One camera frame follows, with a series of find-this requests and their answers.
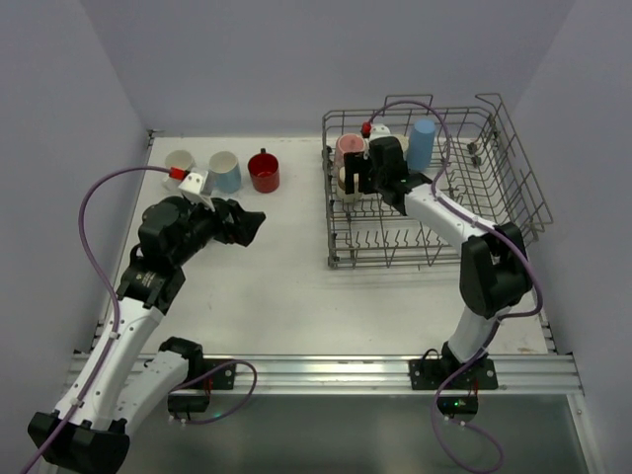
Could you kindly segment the cream small cup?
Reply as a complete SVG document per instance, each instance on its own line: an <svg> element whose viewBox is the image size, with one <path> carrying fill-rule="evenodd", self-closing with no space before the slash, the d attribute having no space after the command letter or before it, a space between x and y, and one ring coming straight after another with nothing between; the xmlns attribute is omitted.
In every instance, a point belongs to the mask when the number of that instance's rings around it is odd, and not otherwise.
<svg viewBox="0 0 632 474"><path fill-rule="evenodd" d="M362 198L362 193L359 191L358 186L359 174L354 174L353 190L350 194L347 193L346 170L341 167L338 172L336 194L343 204L352 204Z"/></svg>

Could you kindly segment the pink patterned mug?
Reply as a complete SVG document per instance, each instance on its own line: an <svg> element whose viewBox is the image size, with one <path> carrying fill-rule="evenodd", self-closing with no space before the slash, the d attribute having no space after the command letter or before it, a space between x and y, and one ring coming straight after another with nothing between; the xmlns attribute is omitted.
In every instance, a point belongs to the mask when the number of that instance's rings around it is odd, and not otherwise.
<svg viewBox="0 0 632 474"><path fill-rule="evenodd" d="M344 166L345 155L347 153L363 152L365 148L365 139L360 134L346 133L341 135L335 145L334 166L340 169Z"/></svg>

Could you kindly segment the light blue mug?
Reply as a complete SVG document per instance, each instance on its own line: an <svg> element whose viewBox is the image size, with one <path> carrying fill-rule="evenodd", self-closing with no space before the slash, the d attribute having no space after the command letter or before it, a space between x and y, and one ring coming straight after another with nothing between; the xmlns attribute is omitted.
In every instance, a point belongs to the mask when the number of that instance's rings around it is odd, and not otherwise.
<svg viewBox="0 0 632 474"><path fill-rule="evenodd" d="M219 151L211 155L208 167L217 190L226 194L234 194L240 190L241 171L239 160L234 153Z"/></svg>

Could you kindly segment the red mug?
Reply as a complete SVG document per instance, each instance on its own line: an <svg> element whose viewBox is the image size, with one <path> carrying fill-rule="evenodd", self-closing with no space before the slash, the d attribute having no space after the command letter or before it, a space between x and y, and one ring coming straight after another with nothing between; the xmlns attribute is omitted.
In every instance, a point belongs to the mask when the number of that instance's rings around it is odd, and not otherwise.
<svg viewBox="0 0 632 474"><path fill-rule="evenodd" d="M266 148L252 156L247 164L248 172L254 189L262 194L269 194L279 186L279 162L275 155Z"/></svg>

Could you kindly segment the white mug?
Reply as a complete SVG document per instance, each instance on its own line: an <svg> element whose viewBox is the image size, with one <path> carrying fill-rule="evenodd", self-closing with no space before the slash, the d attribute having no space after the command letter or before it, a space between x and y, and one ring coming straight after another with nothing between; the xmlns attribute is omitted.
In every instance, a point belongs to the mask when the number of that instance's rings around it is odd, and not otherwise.
<svg viewBox="0 0 632 474"><path fill-rule="evenodd" d="M188 172L196 165L191 152L183 149L172 151L164 160L164 166L170 170L170 174L163 179L163 187L169 192L175 192Z"/></svg>

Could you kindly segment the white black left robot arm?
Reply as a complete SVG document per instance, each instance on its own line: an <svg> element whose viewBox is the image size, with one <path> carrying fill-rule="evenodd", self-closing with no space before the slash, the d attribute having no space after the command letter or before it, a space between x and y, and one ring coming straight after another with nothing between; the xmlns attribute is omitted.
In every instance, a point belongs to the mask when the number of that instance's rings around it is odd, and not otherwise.
<svg viewBox="0 0 632 474"><path fill-rule="evenodd" d="M144 211L97 345L55 408L29 423L37 458L76 473L116 473L132 434L158 402L174 390L221 384L237 360L208 366L201 345L176 337L137 377L129 375L185 283L184 264L212 240L249 246L265 220L260 211L217 197L210 204L167 197Z"/></svg>

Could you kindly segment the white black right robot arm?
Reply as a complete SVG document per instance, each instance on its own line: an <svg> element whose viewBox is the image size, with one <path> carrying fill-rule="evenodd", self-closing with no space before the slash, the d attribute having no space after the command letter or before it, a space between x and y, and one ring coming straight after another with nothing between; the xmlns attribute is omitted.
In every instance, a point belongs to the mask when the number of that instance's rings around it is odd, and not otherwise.
<svg viewBox="0 0 632 474"><path fill-rule="evenodd" d="M485 356L502 321L534 287L519 228L486 220L441 193L435 180L408 168L393 136L375 138L365 151L345 154L344 168L348 194L381 196L457 252L464 310L441 349L440 363L446 374L462 373Z"/></svg>

